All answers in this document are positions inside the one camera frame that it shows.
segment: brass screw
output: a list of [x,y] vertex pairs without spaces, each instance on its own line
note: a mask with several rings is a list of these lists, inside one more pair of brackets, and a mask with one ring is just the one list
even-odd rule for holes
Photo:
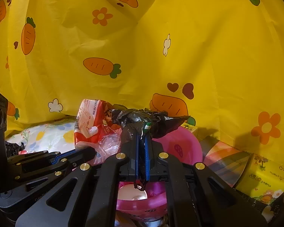
[[165,153],[165,152],[159,153],[159,157],[162,159],[166,159],[168,158],[168,153]]
[[196,164],[196,168],[197,168],[198,170],[203,170],[203,169],[205,168],[205,165],[204,165],[203,163],[201,163],[201,162],[198,162],[198,163]]
[[124,153],[118,153],[118,154],[116,154],[116,158],[117,158],[117,159],[124,159],[125,156],[126,156],[126,154],[124,154]]
[[86,170],[88,170],[89,168],[90,168],[90,165],[87,164],[87,163],[83,163],[83,164],[80,166],[80,169],[81,169],[82,171],[86,171]]

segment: pink bowl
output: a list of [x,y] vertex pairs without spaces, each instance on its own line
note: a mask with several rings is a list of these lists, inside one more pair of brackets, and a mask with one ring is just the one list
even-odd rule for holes
[[[197,138],[187,129],[180,126],[164,137],[153,139],[162,144],[165,152],[176,156],[181,162],[193,165],[202,161],[202,150]],[[120,182],[119,188],[132,184]],[[146,185],[148,198],[144,200],[117,200],[117,210],[129,214],[138,221],[154,221],[167,213],[167,200],[163,182],[149,182]]]

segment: yellow fabric backdrop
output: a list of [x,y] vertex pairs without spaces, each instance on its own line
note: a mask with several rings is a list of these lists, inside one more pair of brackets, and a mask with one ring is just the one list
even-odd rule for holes
[[3,0],[0,92],[7,134],[102,99],[284,164],[284,3]]

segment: brown heart print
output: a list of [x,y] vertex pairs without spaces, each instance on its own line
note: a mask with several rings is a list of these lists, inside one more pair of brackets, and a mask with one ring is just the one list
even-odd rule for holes
[[193,84],[192,83],[186,83],[183,86],[182,93],[189,99],[193,99]]
[[168,83],[167,84],[167,88],[171,91],[171,92],[176,92],[179,88],[179,85],[177,83]]

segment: flower center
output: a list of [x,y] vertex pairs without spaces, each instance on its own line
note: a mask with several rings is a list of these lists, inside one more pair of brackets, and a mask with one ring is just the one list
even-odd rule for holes
[[263,126],[262,126],[262,132],[263,133],[268,133],[271,131],[272,125],[269,122],[266,122]]
[[102,19],[104,19],[104,14],[103,13],[100,13],[100,14],[98,14],[98,16],[97,16],[97,18],[99,19],[99,20],[102,20]]

